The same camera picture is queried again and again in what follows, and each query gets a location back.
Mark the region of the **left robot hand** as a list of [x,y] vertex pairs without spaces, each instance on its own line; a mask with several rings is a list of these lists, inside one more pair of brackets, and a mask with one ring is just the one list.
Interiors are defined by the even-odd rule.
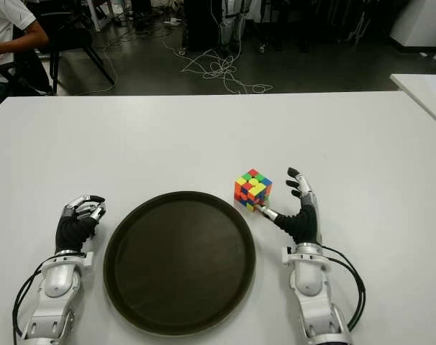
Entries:
[[66,204],[55,232],[55,252],[79,252],[95,235],[96,226],[105,213],[105,198],[97,195],[82,195]]

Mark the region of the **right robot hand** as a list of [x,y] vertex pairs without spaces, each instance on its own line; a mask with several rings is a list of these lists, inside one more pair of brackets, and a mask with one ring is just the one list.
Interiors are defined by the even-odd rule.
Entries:
[[299,199],[300,209],[294,216],[283,215],[267,205],[256,206],[264,217],[272,221],[278,228],[286,232],[296,244],[309,243],[322,245],[322,236],[318,225],[318,206],[314,191],[305,176],[297,169],[289,167],[286,181],[291,194]]

